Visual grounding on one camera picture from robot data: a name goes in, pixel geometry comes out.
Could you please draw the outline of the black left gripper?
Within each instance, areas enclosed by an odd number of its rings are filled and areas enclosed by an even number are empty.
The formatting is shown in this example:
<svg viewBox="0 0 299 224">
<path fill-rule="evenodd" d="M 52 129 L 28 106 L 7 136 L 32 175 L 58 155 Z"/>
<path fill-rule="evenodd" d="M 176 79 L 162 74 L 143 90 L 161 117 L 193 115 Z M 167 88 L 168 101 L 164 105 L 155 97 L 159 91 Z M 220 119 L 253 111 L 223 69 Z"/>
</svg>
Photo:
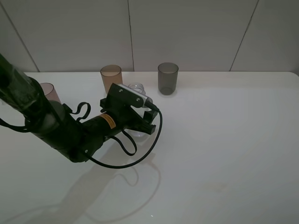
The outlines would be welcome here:
<svg viewBox="0 0 299 224">
<path fill-rule="evenodd" d="M 107 98 L 100 100 L 102 117 L 110 126 L 108 135 L 116 135 L 121 130 L 128 129 L 130 135 L 145 135 L 153 134 L 156 125 L 141 123 L 141 119 L 145 121 L 153 121 L 158 115 L 157 111 L 148 110 L 145 108 L 136 108 L 131 105 L 125 105 L 118 100 L 110 100 L 107 103 Z"/>
</svg>

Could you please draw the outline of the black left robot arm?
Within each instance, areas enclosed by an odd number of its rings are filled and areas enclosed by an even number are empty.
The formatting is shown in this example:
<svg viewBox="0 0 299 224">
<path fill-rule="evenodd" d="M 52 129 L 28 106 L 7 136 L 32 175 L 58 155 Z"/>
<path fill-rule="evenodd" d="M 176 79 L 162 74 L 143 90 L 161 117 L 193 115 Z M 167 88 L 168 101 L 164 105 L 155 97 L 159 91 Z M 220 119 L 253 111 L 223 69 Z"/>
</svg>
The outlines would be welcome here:
<svg viewBox="0 0 299 224">
<path fill-rule="evenodd" d="M 160 110 L 151 98 L 123 84 L 111 84 L 108 94 L 100 101 L 101 114 L 88 118 L 91 106 L 82 102 L 83 117 L 73 118 L 66 104 L 48 100 L 33 78 L 16 69 L 6 58 L 0 59 L 0 98 L 25 118 L 23 126 L 5 121 L 0 124 L 20 133 L 32 133 L 72 162 L 92 161 L 104 142 L 116 139 L 127 130 L 160 135 L 162 126 L 153 124 Z"/>
</svg>

